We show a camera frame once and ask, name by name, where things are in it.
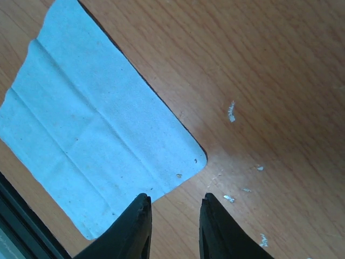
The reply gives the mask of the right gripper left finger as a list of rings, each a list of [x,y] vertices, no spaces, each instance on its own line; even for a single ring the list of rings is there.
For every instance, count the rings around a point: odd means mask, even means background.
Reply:
[[[116,221],[75,258],[150,258],[151,198],[139,194]]]

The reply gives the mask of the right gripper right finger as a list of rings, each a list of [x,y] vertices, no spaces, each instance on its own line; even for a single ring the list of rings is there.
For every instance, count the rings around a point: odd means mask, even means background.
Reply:
[[[199,253],[200,258],[272,258],[212,193],[205,194],[200,208]]]

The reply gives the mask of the light blue cleaning cloth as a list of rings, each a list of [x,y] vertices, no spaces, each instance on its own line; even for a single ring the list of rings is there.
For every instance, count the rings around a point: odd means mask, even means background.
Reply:
[[[207,157],[77,1],[55,1],[1,105],[1,140],[88,240]]]

